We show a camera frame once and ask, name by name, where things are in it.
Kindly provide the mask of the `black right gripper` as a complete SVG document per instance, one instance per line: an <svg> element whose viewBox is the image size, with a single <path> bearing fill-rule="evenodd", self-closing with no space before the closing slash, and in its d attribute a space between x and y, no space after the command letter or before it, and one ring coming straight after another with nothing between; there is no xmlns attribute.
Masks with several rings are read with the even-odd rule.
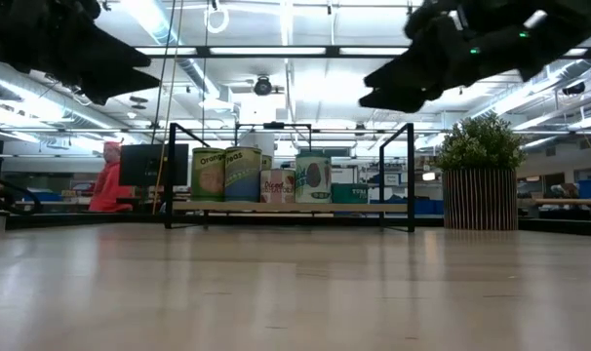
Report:
<svg viewBox="0 0 591 351"><path fill-rule="evenodd" d="M520 67L533 13L530 0L423 0L405 25L411 45L365 77L359 104L415 113L445 88Z"/></svg>

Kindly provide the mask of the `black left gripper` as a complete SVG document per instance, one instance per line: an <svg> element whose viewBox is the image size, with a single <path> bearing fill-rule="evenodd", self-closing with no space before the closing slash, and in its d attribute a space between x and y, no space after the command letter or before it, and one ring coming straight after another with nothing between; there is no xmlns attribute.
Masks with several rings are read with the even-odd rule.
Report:
<svg viewBox="0 0 591 351"><path fill-rule="evenodd" d="M93 103L158 87L160 80L134 67L151 59L95 25L98 0L12 0L12 19L22 27L36 64L63 83L78 86ZM131 69L96 71L113 65Z"/></svg>

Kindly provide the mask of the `short teal tuna can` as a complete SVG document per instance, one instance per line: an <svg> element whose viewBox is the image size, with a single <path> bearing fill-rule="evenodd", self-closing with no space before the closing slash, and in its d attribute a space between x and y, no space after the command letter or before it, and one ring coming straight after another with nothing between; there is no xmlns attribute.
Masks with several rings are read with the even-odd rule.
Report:
<svg viewBox="0 0 591 351"><path fill-rule="evenodd" d="M369 187L362 183L333 183L332 201L336 204L368 204Z"/></svg>

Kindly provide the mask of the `tall white mixed vegetables can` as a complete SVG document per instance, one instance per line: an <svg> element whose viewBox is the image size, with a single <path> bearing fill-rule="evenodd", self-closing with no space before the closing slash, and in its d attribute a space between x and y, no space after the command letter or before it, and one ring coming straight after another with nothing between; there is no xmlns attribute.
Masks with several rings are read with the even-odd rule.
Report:
<svg viewBox="0 0 591 351"><path fill-rule="evenodd" d="M317 151L295 157L295 201L328 204L332 201L332 160Z"/></svg>

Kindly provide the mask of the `tall green orange can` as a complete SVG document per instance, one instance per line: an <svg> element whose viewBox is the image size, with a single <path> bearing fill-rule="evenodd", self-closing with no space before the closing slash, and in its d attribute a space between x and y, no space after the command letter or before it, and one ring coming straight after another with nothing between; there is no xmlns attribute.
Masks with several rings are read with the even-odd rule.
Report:
<svg viewBox="0 0 591 351"><path fill-rule="evenodd" d="M194 201L222 202L224 198L225 150L194 148L191 169L192 199Z"/></svg>

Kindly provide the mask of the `tall blue-yellow peas can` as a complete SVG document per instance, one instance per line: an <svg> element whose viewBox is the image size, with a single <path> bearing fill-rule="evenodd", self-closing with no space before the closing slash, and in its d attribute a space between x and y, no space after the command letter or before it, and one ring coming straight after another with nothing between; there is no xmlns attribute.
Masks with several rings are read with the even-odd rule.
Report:
<svg viewBox="0 0 591 351"><path fill-rule="evenodd" d="M259 201L261 150L254 147L229 147L225 150L224 200Z"/></svg>

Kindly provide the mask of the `diced tomatoes can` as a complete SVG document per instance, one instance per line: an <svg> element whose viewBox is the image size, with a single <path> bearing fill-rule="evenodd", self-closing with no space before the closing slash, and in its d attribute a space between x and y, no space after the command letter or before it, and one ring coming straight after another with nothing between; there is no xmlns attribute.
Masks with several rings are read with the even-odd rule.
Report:
<svg viewBox="0 0 591 351"><path fill-rule="evenodd" d="M293 170L271 169L260 172L260 202L286 204L295 201L296 176Z"/></svg>

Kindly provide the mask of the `black overhead rig beam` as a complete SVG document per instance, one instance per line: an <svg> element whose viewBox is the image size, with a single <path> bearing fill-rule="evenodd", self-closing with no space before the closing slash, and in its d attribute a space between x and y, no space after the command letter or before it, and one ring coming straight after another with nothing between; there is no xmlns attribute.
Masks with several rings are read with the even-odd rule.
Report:
<svg viewBox="0 0 591 351"><path fill-rule="evenodd" d="M408 46L137 46L136 50L153 59L206 58L325 58L325 59L392 59Z"/></svg>

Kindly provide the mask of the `black monitor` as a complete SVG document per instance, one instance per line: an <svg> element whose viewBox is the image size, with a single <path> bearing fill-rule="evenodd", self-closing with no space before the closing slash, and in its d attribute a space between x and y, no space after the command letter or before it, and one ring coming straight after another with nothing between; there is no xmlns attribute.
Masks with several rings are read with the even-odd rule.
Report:
<svg viewBox="0 0 591 351"><path fill-rule="evenodd" d="M125 186L153 186L156 182L165 185L169 178L169 145L137 144L123 145L120 156L119 184ZM175 145L173 185L186 185L189 147Z"/></svg>

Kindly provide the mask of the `person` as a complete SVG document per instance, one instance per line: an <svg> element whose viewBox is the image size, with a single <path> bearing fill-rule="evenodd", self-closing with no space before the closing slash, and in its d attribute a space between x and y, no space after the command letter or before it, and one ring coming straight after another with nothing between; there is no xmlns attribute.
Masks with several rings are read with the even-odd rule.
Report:
<svg viewBox="0 0 591 351"><path fill-rule="evenodd" d="M103 146L104 167L98 174L89 211L99 213L129 212L133 206L118 203L119 198L132 196L131 186L119 184L121 144L107 141Z"/></svg>

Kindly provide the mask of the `potted plant in ribbed pot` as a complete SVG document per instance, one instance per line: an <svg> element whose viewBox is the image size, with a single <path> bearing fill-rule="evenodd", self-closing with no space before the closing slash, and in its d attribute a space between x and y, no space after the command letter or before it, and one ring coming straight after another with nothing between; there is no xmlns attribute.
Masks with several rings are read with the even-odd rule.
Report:
<svg viewBox="0 0 591 351"><path fill-rule="evenodd" d="M495 114L457 122L446 135L436 166L442 171L448 229L518 228L517 169L525 161L522 137Z"/></svg>

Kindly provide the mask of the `wooden background bench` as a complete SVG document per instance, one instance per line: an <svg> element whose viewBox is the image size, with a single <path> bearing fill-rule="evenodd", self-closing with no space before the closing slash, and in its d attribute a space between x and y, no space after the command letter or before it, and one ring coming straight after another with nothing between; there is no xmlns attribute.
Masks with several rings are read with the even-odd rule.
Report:
<svg viewBox="0 0 591 351"><path fill-rule="evenodd" d="M573 206L588 206L591 207L591 199L535 199L533 202L536 205L573 205Z"/></svg>

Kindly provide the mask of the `silver ceiling air duct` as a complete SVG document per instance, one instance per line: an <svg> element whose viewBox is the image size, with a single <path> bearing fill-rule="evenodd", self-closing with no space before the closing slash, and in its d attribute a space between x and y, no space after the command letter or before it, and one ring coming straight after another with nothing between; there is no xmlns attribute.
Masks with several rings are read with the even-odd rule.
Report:
<svg viewBox="0 0 591 351"><path fill-rule="evenodd" d="M177 50L177 57L173 58L173 61L199 90L201 95L199 105L202 108L215 111L234 110L234 104L229 100L230 91L214 82L197 59L180 56L181 48L185 43L180 39L179 27L175 23L174 15L181 15L182 10L172 9L167 16L161 0L120 0L120 2L156 44L168 50Z"/></svg>

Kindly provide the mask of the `black aluminium table frame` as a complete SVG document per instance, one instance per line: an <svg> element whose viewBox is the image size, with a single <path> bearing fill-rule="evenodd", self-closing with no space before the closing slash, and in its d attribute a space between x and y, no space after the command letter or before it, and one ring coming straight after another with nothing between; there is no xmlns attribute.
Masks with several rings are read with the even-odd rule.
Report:
<svg viewBox="0 0 591 351"><path fill-rule="evenodd" d="M8 230L27 228L62 227L73 225L112 224L112 223L162 223L161 214L137 213L83 213L83 214L34 214L14 215L0 212L6 218ZM184 225L284 225L284 226L345 226L378 227L376 217L323 216L321 214L298 216L296 214L209 214L175 215L173 222ZM521 230L553 232L581 236L591 236L591 220L530 219L519 220Z"/></svg>

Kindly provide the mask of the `wooden shelf with black frame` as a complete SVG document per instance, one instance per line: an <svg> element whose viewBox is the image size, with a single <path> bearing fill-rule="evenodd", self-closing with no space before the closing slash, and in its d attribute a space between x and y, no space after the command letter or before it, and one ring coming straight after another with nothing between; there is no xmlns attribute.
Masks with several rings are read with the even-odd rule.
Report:
<svg viewBox="0 0 591 351"><path fill-rule="evenodd" d="M401 134L406 134L408 139L408 200L406 205L387 204L383 195L385 168L383 164L385 147ZM172 229L174 223L174 210L178 211L204 211L204 219L208 219L209 212L261 212L261 213L289 213L289 212L310 212L310 213L335 213L335 212L352 212L352 213L378 213L378 226L381 228L390 227L385 221L386 213L397 213L402 210L407 212L407 224L404 229L407 233L414 233L415 230L415 165L414 165L414 124L406 123L399 130L397 130L383 145L379 147L378 157L379 175L381 180L379 183L379 202L377 204L319 204L319 203L286 203L286 204L267 204L267 203L226 203L226 202L174 202L174 181L173 176L170 175L166 180L165 198L166 211L164 214L164 227Z"/></svg>

